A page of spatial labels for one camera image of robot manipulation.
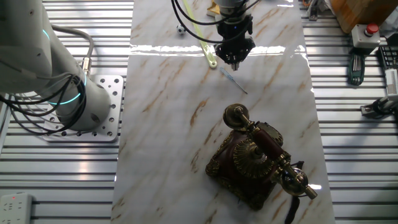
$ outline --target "red button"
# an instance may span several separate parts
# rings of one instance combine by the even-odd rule
[[[366,28],[368,34],[375,34],[379,31],[379,26],[377,24],[369,24]]]

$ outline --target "screwdriver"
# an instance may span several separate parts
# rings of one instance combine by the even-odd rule
[[[220,67],[220,71],[232,82],[234,82],[245,94],[247,94],[247,92],[234,80],[234,78],[223,68]]]

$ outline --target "antique rotary phone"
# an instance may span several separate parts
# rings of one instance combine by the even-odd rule
[[[253,210],[262,208],[276,183],[294,197],[317,196],[305,173],[290,164],[290,154],[281,148],[283,138],[276,129],[250,121],[248,109],[240,104],[229,105],[223,118],[233,131],[206,166],[210,177]]]

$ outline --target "black cable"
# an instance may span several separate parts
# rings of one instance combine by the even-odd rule
[[[16,111],[18,111],[18,112],[20,112],[20,113],[25,113],[26,115],[29,115],[29,116],[35,116],[35,117],[45,116],[45,115],[48,115],[48,114],[54,112],[54,111],[60,106],[60,104],[61,104],[61,102],[62,102],[62,98],[63,98],[65,92],[67,91],[67,88],[68,88],[70,82],[73,80],[73,78],[74,78],[74,77],[70,77],[69,80],[64,84],[64,86],[62,86],[62,88],[59,89],[59,91],[61,91],[61,96],[60,96],[60,98],[58,99],[58,102],[57,102],[57,104],[54,106],[54,108],[51,109],[51,110],[49,110],[49,111],[47,111],[47,112],[41,113],[41,114],[29,113],[29,112],[26,112],[26,111],[24,111],[24,110],[20,110],[18,107],[14,106],[14,104],[17,104],[17,105],[27,105],[28,102],[20,102],[20,101],[6,100],[6,99],[4,99],[2,96],[0,96],[0,101],[5,102],[5,104],[7,104],[10,108],[12,108],[12,109],[14,109],[14,110],[16,110]]]
[[[222,23],[222,22],[227,21],[229,18],[232,18],[232,17],[236,16],[238,13],[240,13],[240,12],[244,13],[244,12],[246,12],[246,10],[247,10],[247,9],[245,9],[245,10],[243,10],[243,11],[239,11],[239,9],[242,8],[242,7],[244,6],[244,4],[247,2],[247,1],[243,1],[243,2],[242,2],[242,5],[240,5],[238,8],[236,8],[236,10],[235,10],[231,15],[226,16],[224,19],[222,19],[222,20],[220,20],[220,21],[216,21],[216,22],[199,22],[199,21],[196,21],[196,20],[192,19],[190,16],[188,16],[188,15],[184,12],[184,10],[183,10],[183,9],[181,8],[181,6],[180,6],[180,3],[178,3],[178,0],[173,0],[173,1],[174,1],[174,3],[177,5],[177,7],[178,7],[178,9],[180,10],[181,14],[182,14],[185,18],[187,18],[189,21],[191,21],[191,22],[193,22],[193,23],[196,23],[196,24],[202,25],[202,26],[210,26],[210,25],[217,25],[217,24],[220,24],[220,23]]]
[[[91,56],[93,55],[93,50],[94,50],[94,40],[90,35],[88,35],[87,33],[83,32],[83,31],[71,29],[71,28],[67,28],[67,27],[59,27],[56,25],[51,25],[51,27],[55,31],[64,32],[67,34],[79,35],[79,36],[82,36],[84,39],[88,40],[88,42],[90,43],[90,46],[88,47],[88,52],[87,52],[86,57],[91,58]]]
[[[204,38],[199,37],[198,35],[194,34],[192,31],[190,31],[190,30],[187,28],[187,26],[182,22],[180,16],[178,15],[177,9],[176,9],[175,4],[174,4],[174,0],[171,0],[171,1],[172,1],[172,5],[173,5],[173,10],[174,10],[175,16],[177,17],[177,20],[179,21],[179,23],[181,24],[181,26],[183,26],[183,27],[185,28],[185,30],[186,30],[189,34],[191,34],[194,38],[196,38],[196,39],[198,39],[198,40],[201,40],[201,41],[204,41],[204,42],[208,42],[208,43],[212,43],[212,44],[225,44],[225,43],[227,43],[227,42],[231,42],[232,40],[236,40],[236,39],[238,39],[241,35],[243,35],[244,33],[246,33],[246,31],[248,30],[248,27],[249,27],[249,25],[250,25],[250,22],[251,22],[251,21],[248,21],[248,23],[244,26],[244,29],[243,29],[240,33],[238,33],[236,36],[234,36],[234,37],[232,37],[232,38],[230,38],[230,39],[228,39],[228,40],[217,41],[217,40],[208,40],[208,39],[204,39]]]
[[[39,104],[39,103],[44,103],[44,102],[46,102],[46,101],[48,101],[48,100],[51,100],[52,98],[56,97],[58,94],[60,94],[60,93],[63,91],[65,85],[64,85],[62,88],[60,88],[58,91],[56,91],[54,94],[52,94],[51,96],[46,97],[46,98],[41,99],[41,100],[37,100],[37,101],[31,101],[31,102],[13,101],[13,100],[7,100],[7,99],[5,99],[5,98],[2,97],[2,96],[0,96],[0,101],[4,102],[4,103],[7,104],[7,105],[11,105],[11,104],[18,104],[18,105],[35,105],[35,104]]]
[[[83,104],[81,104],[81,105],[79,106],[79,109],[78,109],[78,111],[77,111],[77,113],[76,113],[76,116],[74,116],[73,119],[72,119],[69,123],[67,123],[63,128],[61,128],[61,129],[59,129],[59,130],[50,130],[50,129],[46,129],[46,128],[41,127],[41,126],[38,125],[38,124],[35,124],[30,118],[28,118],[27,116],[24,115],[24,116],[28,119],[28,121],[30,121],[32,124],[34,124],[34,125],[37,126],[38,128],[42,128],[44,131],[47,131],[46,133],[39,133],[39,132],[32,131],[32,130],[30,130],[29,128],[25,127],[25,126],[18,120],[17,116],[15,115],[15,112],[14,112],[13,110],[10,110],[10,111],[11,111],[11,114],[12,114],[12,117],[14,117],[16,123],[19,124],[23,129],[25,129],[26,131],[28,131],[28,132],[30,132],[30,133],[33,133],[33,134],[36,134],[36,135],[40,135],[40,136],[42,136],[42,135],[49,135],[49,134],[53,134],[53,133],[57,133],[57,132],[61,132],[61,131],[64,131],[64,130],[67,130],[67,129],[71,128],[71,127],[80,119],[81,115],[82,115],[83,112],[84,112],[85,106],[86,106],[86,91],[85,91],[85,86],[84,86],[84,84],[80,81],[80,78],[78,78],[78,77],[73,77],[73,82],[75,82],[75,83],[78,85],[77,88],[78,88],[78,91],[79,91],[79,93],[80,93],[80,97],[79,97],[80,102],[81,102],[81,101],[84,101],[84,102],[83,102]]]

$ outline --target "metal base plate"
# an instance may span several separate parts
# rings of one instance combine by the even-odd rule
[[[43,136],[48,142],[113,142],[118,138],[119,119],[121,114],[122,92],[124,86],[123,77],[120,75],[92,75],[91,80],[104,87],[111,97],[111,110],[108,117],[98,128],[87,132],[66,130],[61,133]],[[59,122],[53,114],[45,117],[47,120]],[[60,129],[62,124],[54,124],[46,121],[44,127],[48,129]]]

